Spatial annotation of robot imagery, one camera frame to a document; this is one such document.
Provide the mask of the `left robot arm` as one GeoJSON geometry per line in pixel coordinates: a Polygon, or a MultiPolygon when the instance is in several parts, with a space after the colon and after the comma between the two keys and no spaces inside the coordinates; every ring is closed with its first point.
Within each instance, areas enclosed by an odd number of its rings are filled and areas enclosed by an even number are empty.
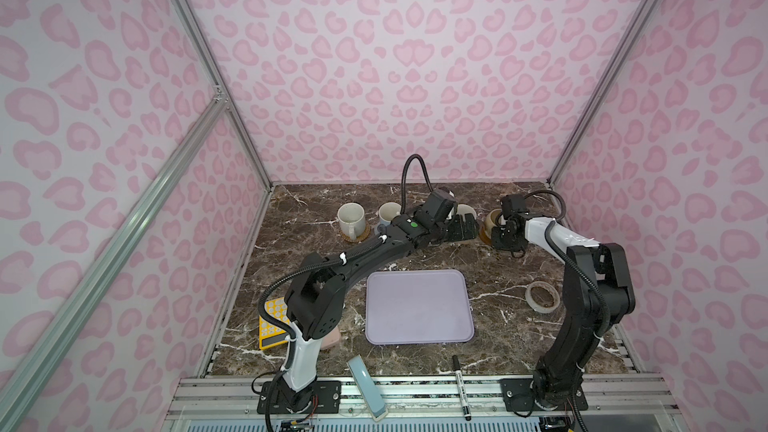
{"type": "Polygon", "coordinates": [[[321,341],[338,325],[346,295],[358,282],[417,250],[478,234],[475,216],[460,214],[452,193],[438,188],[380,234],[335,255],[310,254],[296,271],[267,286],[257,302],[259,317],[287,333],[288,349],[259,393],[263,413],[274,412],[280,402],[296,413],[312,403],[321,341]]]}

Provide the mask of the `light blue mug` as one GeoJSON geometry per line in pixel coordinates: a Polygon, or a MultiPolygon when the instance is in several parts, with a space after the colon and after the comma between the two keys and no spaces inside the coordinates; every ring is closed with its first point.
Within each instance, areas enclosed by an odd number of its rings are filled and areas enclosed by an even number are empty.
{"type": "Polygon", "coordinates": [[[385,229],[391,224],[393,219],[401,214],[401,205],[396,202],[386,202],[382,204],[377,212],[378,223],[376,226],[376,233],[381,235],[385,229]]]}

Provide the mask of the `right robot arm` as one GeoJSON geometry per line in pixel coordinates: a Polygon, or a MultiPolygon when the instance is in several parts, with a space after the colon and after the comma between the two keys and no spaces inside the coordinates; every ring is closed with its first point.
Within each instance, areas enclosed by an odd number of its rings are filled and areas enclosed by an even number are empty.
{"type": "Polygon", "coordinates": [[[538,360],[531,384],[534,405],[554,410],[574,402],[602,338],[634,311],[636,299],[624,248],[584,237],[560,224],[560,216],[533,212],[526,203],[533,195],[501,198],[491,244],[512,254],[535,245],[564,264],[565,316],[553,345],[538,360]]]}

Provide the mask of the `lavender mug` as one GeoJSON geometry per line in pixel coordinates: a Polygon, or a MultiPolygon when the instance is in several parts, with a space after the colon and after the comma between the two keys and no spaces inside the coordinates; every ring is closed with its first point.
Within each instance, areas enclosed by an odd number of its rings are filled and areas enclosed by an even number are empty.
{"type": "Polygon", "coordinates": [[[462,218],[465,218],[467,215],[471,215],[474,220],[477,219],[476,210],[467,204],[459,204],[457,206],[457,214],[462,218]]]}

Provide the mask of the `round brown cork coaster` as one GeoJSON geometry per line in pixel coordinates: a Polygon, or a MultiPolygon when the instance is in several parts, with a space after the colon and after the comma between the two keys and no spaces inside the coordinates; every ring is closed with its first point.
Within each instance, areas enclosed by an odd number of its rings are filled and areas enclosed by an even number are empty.
{"type": "Polygon", "coordinates": [[[488,232],[487,232],[487,229],[486,229],[484,226],[482,226],[482,227],[479,229],[479,238],[480,238],[480,240],[481,240],[481,241],[482,241],[484,244],[486,244],[486,245],[488,245],[488,246],[491,246],[491,245],[492,245],[492,239],[491,239],[490,235],[488,234],[488,232]]]}

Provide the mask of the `white speckled mug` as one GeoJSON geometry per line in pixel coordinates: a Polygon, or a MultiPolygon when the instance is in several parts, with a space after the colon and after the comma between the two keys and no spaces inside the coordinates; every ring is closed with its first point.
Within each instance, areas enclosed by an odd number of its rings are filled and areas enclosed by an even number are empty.
{"type": "Polygon", "coordinates": [[[337,221],[341,231],[343,224],[359,224],[366,223],[365,210],[362,205],[349,202],[339,207],[337,210],[337,221]]]}

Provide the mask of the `yellow beige mug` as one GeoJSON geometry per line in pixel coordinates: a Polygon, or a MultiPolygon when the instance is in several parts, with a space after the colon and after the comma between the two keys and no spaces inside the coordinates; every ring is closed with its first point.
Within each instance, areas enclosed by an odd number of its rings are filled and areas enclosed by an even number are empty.
{"type": "Polygon", "coordinates": [[[500,208],[490,211],[483,222],[483,226],[487,229],[488,234],[492,239],[492,232],[496,227],[501,227],[505,224],[505,219],[500,208]]]}

